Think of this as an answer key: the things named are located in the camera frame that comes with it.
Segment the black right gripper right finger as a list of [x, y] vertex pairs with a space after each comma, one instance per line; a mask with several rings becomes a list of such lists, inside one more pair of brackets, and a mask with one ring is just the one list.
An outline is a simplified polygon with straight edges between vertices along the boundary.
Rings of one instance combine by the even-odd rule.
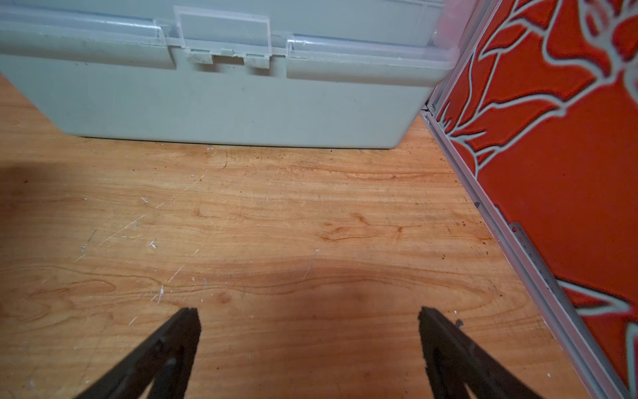
[[538, 398], [439, 310], [419, 313], [425, 370], [435, 398]]

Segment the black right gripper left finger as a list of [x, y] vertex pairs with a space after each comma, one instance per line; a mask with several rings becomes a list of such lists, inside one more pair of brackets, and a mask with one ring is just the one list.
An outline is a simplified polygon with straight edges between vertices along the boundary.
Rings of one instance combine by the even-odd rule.
[[183, 398], [200, 334], [198, 309], [180, 309], [78, 397]]

